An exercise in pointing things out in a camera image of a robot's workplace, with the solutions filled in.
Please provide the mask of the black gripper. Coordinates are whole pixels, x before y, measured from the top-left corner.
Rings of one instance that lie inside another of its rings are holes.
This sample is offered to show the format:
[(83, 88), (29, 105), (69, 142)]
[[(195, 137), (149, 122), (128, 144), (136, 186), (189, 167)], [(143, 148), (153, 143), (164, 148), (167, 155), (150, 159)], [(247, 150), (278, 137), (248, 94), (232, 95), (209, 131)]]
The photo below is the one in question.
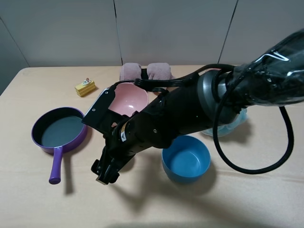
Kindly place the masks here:
[(181, 133), (180, 98), (180, 90), (160, 94), (132, 117), (106, 112), (101, 121), (105, 147), (91, 166), (96, 181), (115, 183), (119, 171), (136, 153), (150, 147), (168, 148)]

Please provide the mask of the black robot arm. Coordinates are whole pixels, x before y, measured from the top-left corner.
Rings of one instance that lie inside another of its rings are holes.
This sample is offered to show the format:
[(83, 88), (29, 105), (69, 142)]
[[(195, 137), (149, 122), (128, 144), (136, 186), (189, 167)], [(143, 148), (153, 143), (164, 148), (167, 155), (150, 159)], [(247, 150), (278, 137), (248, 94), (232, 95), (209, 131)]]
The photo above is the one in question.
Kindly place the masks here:
[[(178, 136), (206, 129), (213, 130), (216, 149), (229, 167), (250, 175), (267, 173), (284, 164), (293, 151), (294, 133), (285, 106), (304, 100), (304, 32), (289, 35), (249, 64), (209, 64), (177, 79), (144, 77), (134, 79), (133, 84), (158, 96), (142, 111), (120, 115), (109, 109), (117, 88), (113, 84), (82, 120), (105, 139), (101, 158), (91, 168), (98, 182), (116, 182), (119, 171), (145, 149), (166, 149)], [(256, 170), (232, 163), (218, 140), (218, 127), (231, 123), (241, 110), (253, 105), (277, 106), (288, 136), (282, 158)]]

